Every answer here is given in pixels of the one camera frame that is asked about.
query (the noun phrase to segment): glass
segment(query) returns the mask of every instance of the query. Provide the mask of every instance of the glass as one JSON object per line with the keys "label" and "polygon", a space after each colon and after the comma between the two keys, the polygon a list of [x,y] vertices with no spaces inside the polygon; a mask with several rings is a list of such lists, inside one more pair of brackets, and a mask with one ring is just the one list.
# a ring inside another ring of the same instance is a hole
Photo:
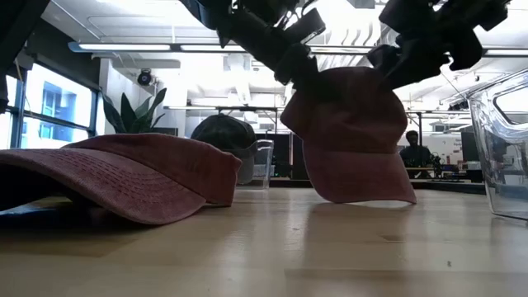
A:
{"label": "glass", "polygon": [[0,115],[0,149],[11,147],[12,116],[10,113]]}
{"label": "glass", "polygon": [[38,64],[27,73],[27,111],[88,127],[92,91]]}
{"label": "glass", "polygon": [[492,212],[528,220],[527,88],[525,70],[478,90],[469,103]]}
{"label": "glass", "polygon": [[238,185],[241,189],[266,190],[270,187],[274,168],[271,166],[273,158],[273,140],[260,139],[257,141],[257,153],[254,156],[253,179],[251,182]]}
{"label": "glass", "polygon": [[16,78],[12,78],[10,76],[6,76],[7,78],[7,99],[9,99],[9,106],[15,106],[15,100],[17,99],[17,83],[18,80]]}
{"label": "glass", "polygon": [[22,149],[59,149],[88,138],[85,130],[52,124],[25,117],[22,126]]}

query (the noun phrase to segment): ceiling light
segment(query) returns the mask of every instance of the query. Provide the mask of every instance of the ceiling light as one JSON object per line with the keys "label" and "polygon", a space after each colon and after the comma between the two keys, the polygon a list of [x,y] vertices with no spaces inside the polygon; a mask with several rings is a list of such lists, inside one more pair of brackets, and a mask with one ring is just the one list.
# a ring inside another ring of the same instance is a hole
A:
{"label": "ceiling light", "polygon": [[420,110],[407,110],[406,114],[435,114],[435,115],[468,115],[469,111],[420,111]]}
{"label": "ceiling light", "polygon": [[140,44],[79,44],[81,50],[96,51],[171,51],[170,45],[140,45]]}
{"label": "ceiling light", "polygon": [[528,49],[488,49],[485,57],[528,57]]}
{"label": "ceiling light", "polygon": [[165,106],[165,109],[184,111],[216,111],[214,106]]}
{"label": "ceiling light", "polygon": [[314,54],[368,54],[372,47],[369,46],[312,46],[312,53]]}
{"label": "ceiling light", "polygon": [[97,0],[97,1],[99,3],[127,3],[127,4],[130,4],[131,2],[144,3],[144,4],[179,2],[176,0]]}
{"label": "ceiling light", "polygon": [[223,49],[220,45],[181,45],[182,51],[186,52],[229,52],[245,53],[246,50],[240,45],[226,45]]}
{"label": "ceiling light", "polygon": [[460,131],[462,129],[465,129],[465,128],[469,128],[471,127],[473,124],[467,124],[467,125],[462,125],[460,127],[456,127],[456,128],[451,128],[449,129],[449,131]]}

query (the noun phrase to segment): computer monitor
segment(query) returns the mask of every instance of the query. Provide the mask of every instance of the computer monitor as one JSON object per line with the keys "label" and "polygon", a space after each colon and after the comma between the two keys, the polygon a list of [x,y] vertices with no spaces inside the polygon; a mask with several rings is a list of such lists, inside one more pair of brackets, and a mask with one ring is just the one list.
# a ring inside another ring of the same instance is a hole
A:
{"label": "computer monitor", "polygon": [[466,162],[478,162],[479,151],[477,150],[477,142],[475,140],[475,133],[462,132],[462,155]]}
{"label": "computer monitor", "polygon": [[0,114],[7,108],[6,75],[50,0],[2,0],[0,10]]}

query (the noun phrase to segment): wooden table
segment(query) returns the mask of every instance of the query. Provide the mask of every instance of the wooden table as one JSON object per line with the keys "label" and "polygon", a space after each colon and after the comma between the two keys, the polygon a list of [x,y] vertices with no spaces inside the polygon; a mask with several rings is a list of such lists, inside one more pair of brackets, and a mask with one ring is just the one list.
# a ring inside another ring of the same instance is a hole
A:
{"label": "wooden table", "polygon": [[0,216],[0,296],[527,296],[524,222],[494,217],[485,196],[417,195],[334,205],[241,191],[155,229],[48,229],[37,215],[11,230],[28,214]]}

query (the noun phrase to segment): window frame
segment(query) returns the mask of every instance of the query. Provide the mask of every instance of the window frame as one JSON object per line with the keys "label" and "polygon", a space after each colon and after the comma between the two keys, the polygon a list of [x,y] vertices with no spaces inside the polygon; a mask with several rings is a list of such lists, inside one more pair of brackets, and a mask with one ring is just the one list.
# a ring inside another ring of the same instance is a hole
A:
{"label": "window frame", "polygon": [[26,105],[27,70],[21,68],[21,75],[22,75],[23,81],[21,81],[20,78],[18,78],[17,76],[13,75],[13,73],[8,74],[8,76],[16,79],[15,104],[14,106],[8,106],[6,110],[6,113],[10,113],[12,115],[11,149],[19,149],[21,147],[22,129],[24,126],[25,117],[45,121],[50,124],[61,125],[61,126],[72,128],[72,129],[84,130],[87,132],[88,138],[96,136],[97,134],[96,132],[97,103],[98,103],[97,98],[99,95],[99,91],[94,90],[92,87],[89,87],[86,84],[83,84],[76,79],[73,79],[68,76],[64,76],[62,73],[57,72],[56,70],[48,67],[45,64],[41,64],[41,63],[36,63],[36,64],[38,64],[39,66],[43,68],[48,69],[49,71],[53,71],[54,73],[57,73],[58,75],[64,78],[67,78],[75,83],[78,83],[79,85],[83,87],[87,87],[92,92],[92,102],[91,102],[92,110],[90,112],[89,126],[79,125],[79,124],[73,123],[68,120],[61,120],[53,116],[43,115],[41,113],[35,113],[32,111],[25,110],[24,106]]}

